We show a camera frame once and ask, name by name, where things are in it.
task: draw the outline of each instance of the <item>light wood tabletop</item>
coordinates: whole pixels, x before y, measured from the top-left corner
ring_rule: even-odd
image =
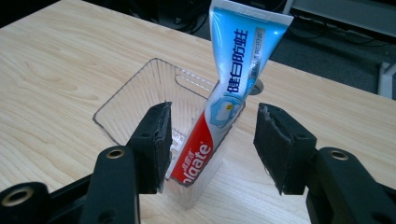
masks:
[[[38,181],[50,191],[93,170],[113,146],[93,114],[160,58],[217,81],[211,43],[82,1],[63,0],[0,30],[0,191]],[[358,157],[396,189],[396,102],[268,62],[247,98],[233,147],[198,203],[141,195],[143,223],[308,223],[305,196],[279,196],[253,134],[258,103],[276,105],[318,138]]]

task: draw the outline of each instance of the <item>white toothpaste tube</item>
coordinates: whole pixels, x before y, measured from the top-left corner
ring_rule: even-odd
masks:
[[[194,183],[243,107],[292,17],[225,0],[210,7],[219,83],[184,142],[170,177]]]

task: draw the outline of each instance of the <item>red label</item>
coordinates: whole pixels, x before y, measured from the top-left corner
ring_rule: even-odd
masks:
[[[213,154],[213,140],[205,120],[205,111],[198,118],[172,171],[179,183],[191,185]]]

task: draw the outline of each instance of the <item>clear plastic container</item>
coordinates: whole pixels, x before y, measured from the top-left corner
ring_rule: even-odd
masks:
[[[186,135],[214,88],[215,84],[182,68],[152,59],[99,108],[93,120],[115,144],[123,146],[150,107],[172,102],[173,156],[169,174]],[[165,181],[164,192],[170,193],[184,208],[193,207],[219,169],[224,149],[229,144],[228,139],[231,139],[230,134],[233,132],[228,133],[193,185],[186,188],[169,179]]]

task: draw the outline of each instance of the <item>dark floor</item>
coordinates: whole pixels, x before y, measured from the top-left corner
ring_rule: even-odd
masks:
[[[126,14],[131,13],[126,0],[86,0],[88,2],[102,5],[121,11]],[[140,9],[145,9],[149,2],[155,0],[129,0],[137,4],[142,4]],[[163,4],[161,9],[169,2],[176,3],[181,0],[156,0]],[[0,27],[15,20],[27,16],[42,7],[56,2],[56,0],[5,0],[0,7]],[[210,40],[209,20],[205,20],[205,7],[209,0],[202,0],[205,6],[200,6],[200,10],[191,9],[184,6],[181,16],[190,16],[195,13],[197,20],[184,24],[174,23],[174,17],[169,18],[168,14],[161,14],[159,21],[161,25],[172,29],[179,29],[186,33]],[[344,83],[348,86],[358,88],[363,91],[377,93],[379,65],[382,62],[396,63],[396,45],[381,42],[362,33],[353,33],[348,29],[340,29],[333,24],[315,18],[296,17],[288,32],[277,46],[271,60],[285,65],[301,69],[320,77]],[[393,87],[396,87],[396,78],[393,79]],[[396,99],[396,88],[393,88],[393,97]]]

